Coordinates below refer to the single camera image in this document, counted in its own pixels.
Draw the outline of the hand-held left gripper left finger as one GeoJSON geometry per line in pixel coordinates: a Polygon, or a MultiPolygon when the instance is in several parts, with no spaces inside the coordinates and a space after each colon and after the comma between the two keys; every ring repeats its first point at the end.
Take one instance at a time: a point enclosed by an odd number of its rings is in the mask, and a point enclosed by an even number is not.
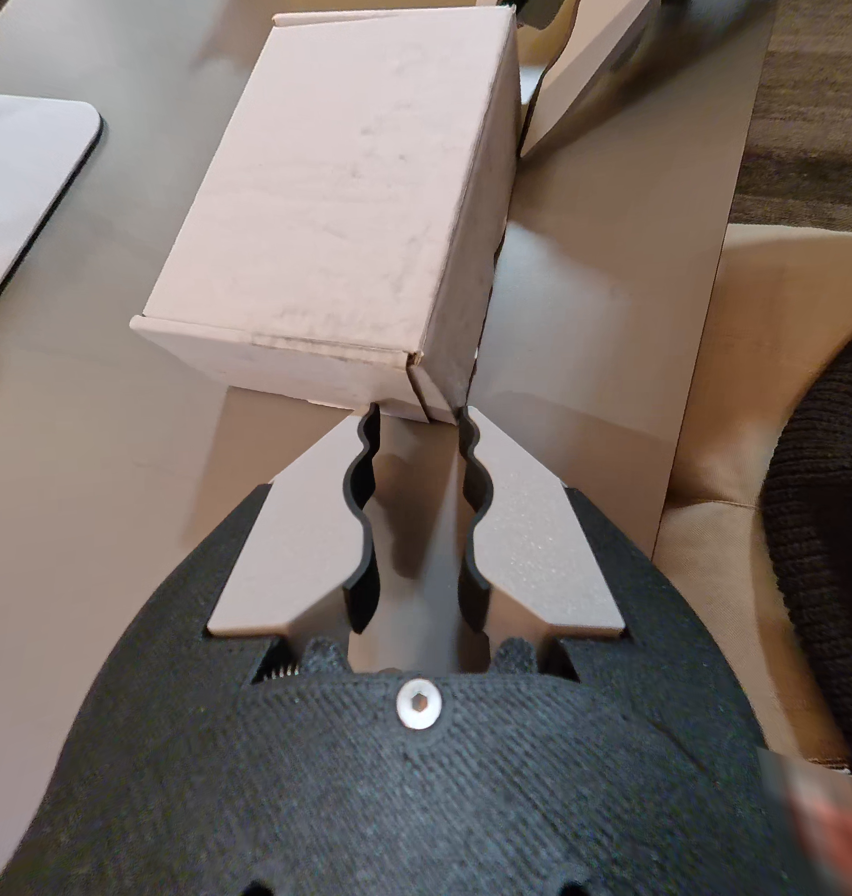
{"type": "Polygon", "coordinates": [[[273,635],[299,655],[314,639],[347,655],[378,606],[370,521],[380,447],[375,402],[339,422],[268,484],[207,623],[220,638],[273,635]]]}

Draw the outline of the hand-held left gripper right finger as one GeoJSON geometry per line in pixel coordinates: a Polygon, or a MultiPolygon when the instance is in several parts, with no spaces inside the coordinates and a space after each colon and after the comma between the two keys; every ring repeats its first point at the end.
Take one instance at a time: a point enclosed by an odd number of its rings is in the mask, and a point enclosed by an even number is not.
{"type": "Polygon", "coordinates": [[[461,409],[465,536],[458,604],[496,658],[517,640],[544,658],[555,640],[626,631],[562,480],[473,406],[461,409]]]}

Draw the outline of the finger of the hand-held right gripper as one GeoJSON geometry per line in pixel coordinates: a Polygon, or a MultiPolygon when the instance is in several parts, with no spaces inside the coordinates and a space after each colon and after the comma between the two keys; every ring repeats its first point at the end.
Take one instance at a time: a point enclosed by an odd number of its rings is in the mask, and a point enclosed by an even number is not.
{"type": "Polygon", "coordinates": [[[544,28],[520,24],[522,158],[636,49],[653,18],[652,1],[564,1],[544,28]]]}

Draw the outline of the grey desk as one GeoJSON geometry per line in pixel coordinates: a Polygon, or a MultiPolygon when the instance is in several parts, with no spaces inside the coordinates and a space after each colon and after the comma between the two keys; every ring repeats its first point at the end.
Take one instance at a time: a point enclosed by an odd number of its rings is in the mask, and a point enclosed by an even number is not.
{"type": "MultiPolygon", "coordinates": [[[[0,296],[0,871],[86,692],[170,572],[342,411],[129,329],[275,14],[428,2],[9,2],[0,93],[98,148],[0,296]]],[[[646,42],[520,170],[472,401],[653,554],[775,14],[646,42]]]]}

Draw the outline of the white cardboard mailer box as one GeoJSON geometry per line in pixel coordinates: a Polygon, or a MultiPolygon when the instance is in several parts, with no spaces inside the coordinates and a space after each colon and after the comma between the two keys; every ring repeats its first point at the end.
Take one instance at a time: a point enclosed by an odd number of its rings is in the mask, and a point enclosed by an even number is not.
{"type": "Polygon", "coordinates": [[[453,422],[519,118],[511,7],[275,16],[131,329],[226,385],[453,422]]]}

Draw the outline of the person's black sweater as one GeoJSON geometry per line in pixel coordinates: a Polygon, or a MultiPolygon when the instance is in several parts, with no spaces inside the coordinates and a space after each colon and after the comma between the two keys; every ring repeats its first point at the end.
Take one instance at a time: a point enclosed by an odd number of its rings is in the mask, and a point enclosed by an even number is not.
{"type": "Polygon", "coordinates": [[[760,507],[778,588],[852,768],[852,339],[784,427],[760,507]]]}

